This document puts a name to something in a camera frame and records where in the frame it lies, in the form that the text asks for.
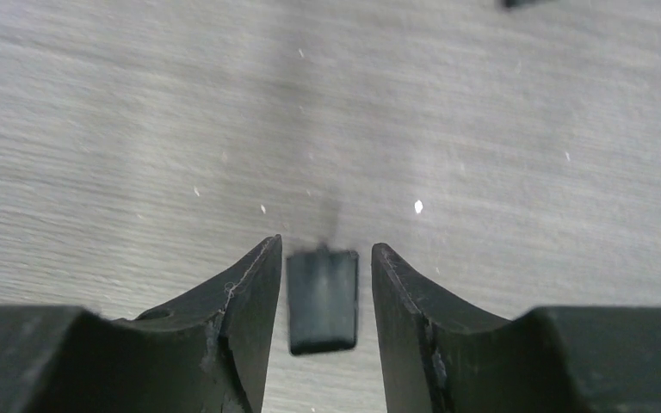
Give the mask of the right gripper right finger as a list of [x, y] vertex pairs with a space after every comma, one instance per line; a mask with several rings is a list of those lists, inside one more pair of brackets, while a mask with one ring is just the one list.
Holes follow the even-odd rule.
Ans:
[[372, 289], [391, 412], [661, 412], [661, 307], [539, 306], [512, 320], [385, 243]]

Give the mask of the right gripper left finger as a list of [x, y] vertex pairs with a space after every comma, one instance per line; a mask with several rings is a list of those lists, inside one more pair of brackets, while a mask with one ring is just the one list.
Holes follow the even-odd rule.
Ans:
[[137, 318], [0, 305], [0, 412], [258, 412], [281, 284], [267, 237]]

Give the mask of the small black battery door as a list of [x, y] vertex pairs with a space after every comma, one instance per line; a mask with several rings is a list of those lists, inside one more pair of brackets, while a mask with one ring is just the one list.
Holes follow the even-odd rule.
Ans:
[[351, 350], [357, 344], [359, 255], [321, 244], [288, 256], [288, 345], [292, 355]]

